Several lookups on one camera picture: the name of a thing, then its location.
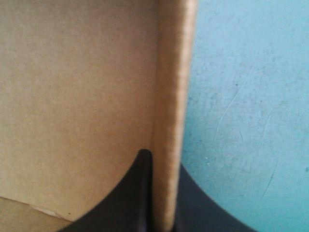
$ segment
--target brown cardboard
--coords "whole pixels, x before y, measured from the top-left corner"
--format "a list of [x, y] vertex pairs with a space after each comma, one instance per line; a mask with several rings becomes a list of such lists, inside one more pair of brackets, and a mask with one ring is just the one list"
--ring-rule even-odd
[[69, 223], [43, 214], [30, 205], [0, 198], [1, 232], [54, 232]]
[[156, 16], [153, 0], [1, 1], [1, 197], [76, 220], [149, 148]]
[[197, 1], [159, 0], [158, 7], [153, 207], [156, 231], [169, 232], [175, 215]]

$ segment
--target black curved object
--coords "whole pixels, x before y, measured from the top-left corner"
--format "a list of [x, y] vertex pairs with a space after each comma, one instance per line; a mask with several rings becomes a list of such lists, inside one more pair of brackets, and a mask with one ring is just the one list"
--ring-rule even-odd
[[60, 232], [148, 232], [152, 155], [140, 150], [132, 166], [94, 209]]
[[[140, 150], [114, 190], [59, 232], [153, 232], [152, 155]], [[173, 232], [254, 232], [209, 198], [181, 166]]]
[[181, 166], [174, 232], [254, 232], [217, 205]]

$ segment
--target cardboard flap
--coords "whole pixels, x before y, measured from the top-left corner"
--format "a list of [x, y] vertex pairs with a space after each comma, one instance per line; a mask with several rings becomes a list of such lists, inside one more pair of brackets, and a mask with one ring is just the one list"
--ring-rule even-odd
[[0, 3], [0, 196], [76, 220], [149, 148], [156, 9]]

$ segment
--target teal wall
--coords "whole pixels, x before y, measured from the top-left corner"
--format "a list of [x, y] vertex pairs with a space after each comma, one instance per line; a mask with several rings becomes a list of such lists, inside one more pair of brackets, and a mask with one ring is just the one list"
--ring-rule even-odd
[[200, 0], [183, 164], [258, 231], [309, 231], [309, 0]]

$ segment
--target cardboard surface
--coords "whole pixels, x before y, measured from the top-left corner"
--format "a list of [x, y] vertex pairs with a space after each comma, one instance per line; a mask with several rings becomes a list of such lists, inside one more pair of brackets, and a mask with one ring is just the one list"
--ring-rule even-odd
[[0, 196], [75, 220], [118, 183], [150, 145], [156, 15], [152, 0], [0, 3]]
[[69, 223], [41, 213], [30, 205], [0, 198], [1, 232], [54, 232]]
[[196, 7], [196, 0], [159, 1], [152, 137], [154, 223], [158, 232], [169, 232], [174, 224]]

